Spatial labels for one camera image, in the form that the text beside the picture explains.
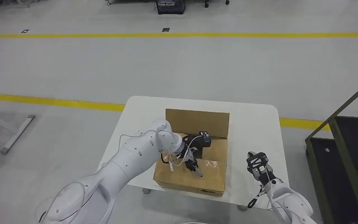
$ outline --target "small black object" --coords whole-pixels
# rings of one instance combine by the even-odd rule
[[[185,0],[156,0],[158,14],[183,14]]]
[[[194,161],[191,161],[191,160],[188,160],[188,161],[185,161],[185,166],[192,172],[195,172],[196,171],[196,167],[198,167],[197,165],[197,160],[194,160]]]
[[[273,180],[276,178],[272,172],[267,171],[266,173],[266,165],[269,162],[269,159],[267,158],[265,153],[259,152],[258,154],[253,155],[249,152],[248,155],[249,158],[246,159],[247,171],[253,174],[253,170],[256,169],[260,175],[258,180],[263,186],[265,186],[269,182],[269,180]]]
[[[252,174],[252,170],[257,168],[258,172],[261,173],[260,167],[265,167],[267,163],[269,162],[269,159],[267,158],[266,154],[263,152],[259,152],[256,155],[250,155],[249,158],[246,159],[247,162],[247,171],[249,171]]]
[[[181,152],[180,158],[184,157],[184,154],[189,146],[190,148],[196,148],[193,152],[194,158],[202,158],[202,149],[211,146],[211,137],[209,136],[208,132],[199,132],[198,135],[188,134],[187,136],[183,137],[183,142],[185,142],[185,149]]]

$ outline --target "yellow floor line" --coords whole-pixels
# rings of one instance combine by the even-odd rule
[[[111,104],[109,102],[88,102],[88,101],[61,100],[61,99],[39,98],[39,97],[29,97],[29,96],[13,96],[13,95],[0,95],[0,101],[25,102],[28,104],[66,106],[69,108],[109,110],[109,111],[119,111],[119,112],[122,112],[125,106],[124,104]]]
[[[69,108],[107,110],[107,111],[117,111],[117,112],[122,112],[125,107],[125,104],[112,104],[109,102],[88,102],[88,101],[61,100],[61,99],[40,98],[40,97],[31,97],[31,96],[14,96],[14,95],[0,95],[0,101],[23,102],[27,104],[65,106]],[[281,126],[287,128],[301,128],[301,129],[314,130],[321,123],[322,122],[317,120],[280,118]],[[325,126],[323,130],[329,130],[329,126]]]
[[[159,32],[123,34],[0,34],[0,38],[358,38],[358,32]]]

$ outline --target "box lid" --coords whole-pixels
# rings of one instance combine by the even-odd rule
[[[173,132],[198,134],[207,131],[212,137],[228,138],[229,113],[166,109],[166,120]]]

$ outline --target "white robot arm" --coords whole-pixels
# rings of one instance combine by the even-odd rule
[[[108,223],[120,190],[157,162],[163,150],[175,156],[183,148],[181,136],[172,132],[168,121],[153,121],[129,138],[97,173],[62,189],[40,223]]]
[[[263,152],[248,153],[247,170],[254,178],[261,182],[261,190],[249,203],[252,208],[257,198],[267,194],[273,212],[283,224],[314,224],[310,218],[313,210],[309,202],[299,193],[293,191],[280,178],[273,174],[273,169],[268,165],[268,158]]]
[[[190,149],[192,141],[194,139],[186,146],[181,136],[172,132],[168,121],[163,119],[153,121],[147,129],[139,130],[136,136],[129,138],[98,172],[63,188],[49,208],[42,213],[39,223],[108,223],[118,193],[131,179],[149,169],[164,150],[170,155],[179,157],[186,152],[185,148]],[[183,157],[184,161],[192,158],[186,155]],[[259,164],[257,155],[249,153],[247,161],[251,168],[249,169],[248,166],[248,171],[256,180],[261,181],[262,191],[259,194],[267,193],[278,218],[284,224],[315,223],[309,218],[313,211],[307,200],[291,190],[281,179],[276,178],[267,163],[265,168],[257,166]],[[195,160],[189,160],[188,169],[200,176],[201,172],[194,162]]]

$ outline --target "cardboard box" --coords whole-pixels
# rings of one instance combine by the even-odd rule
[[[204,148],[202,159],[197,160],[203,177],[196,176],[185,164],[175,166],[171,172],[169,164],[158,160],[153,180],[164,188],[221,197],[225,191],[229,116],[228,113],[166,109],[166,119],[173,132],[185,136],[207,131],[211,146]]]

